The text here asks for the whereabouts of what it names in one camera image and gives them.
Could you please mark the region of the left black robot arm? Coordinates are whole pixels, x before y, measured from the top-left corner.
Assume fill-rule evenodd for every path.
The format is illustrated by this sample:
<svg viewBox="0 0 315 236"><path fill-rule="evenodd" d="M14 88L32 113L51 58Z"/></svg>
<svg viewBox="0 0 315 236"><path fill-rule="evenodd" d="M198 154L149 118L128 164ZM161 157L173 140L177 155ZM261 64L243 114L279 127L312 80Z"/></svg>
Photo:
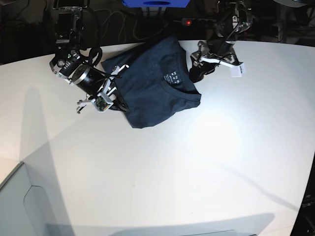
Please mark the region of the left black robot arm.
<svg viewBox="0 0 315 236"><path fill-rule="evenodd" d="M189 78L193 83L201 81L220 65L230 69L232 78L240 78L246 72L245 64L238 60L233 46L238 36L252 26L251 2L219 0L215 10L214 34L206 41L199 41L198 50L190 55Z"/></svg>

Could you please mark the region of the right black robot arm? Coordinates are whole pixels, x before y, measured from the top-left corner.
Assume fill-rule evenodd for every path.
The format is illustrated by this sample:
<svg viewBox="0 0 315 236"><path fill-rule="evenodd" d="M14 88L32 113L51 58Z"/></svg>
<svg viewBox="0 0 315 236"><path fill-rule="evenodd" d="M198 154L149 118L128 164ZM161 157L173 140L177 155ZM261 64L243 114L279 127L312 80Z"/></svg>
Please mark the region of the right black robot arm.
<svg viewBox="0 0 315 236"><path fill-rule="evenodd" d="M84 100L77 102L78 114L88 105L92 105L99 113L107 110L127 111L127 104L118 92L115 79L129 67L124 64L115 66L110 72L96 68L102 57L100 48L100 23L88 0L56 0L53 8L59 11L55 24L56 50L50 61L51 71L69 85L75 85L86 94ZM97 29L96 46L91 48L87 56L83 55L81 37L83 36L83 12L94 17Z"/></svg>

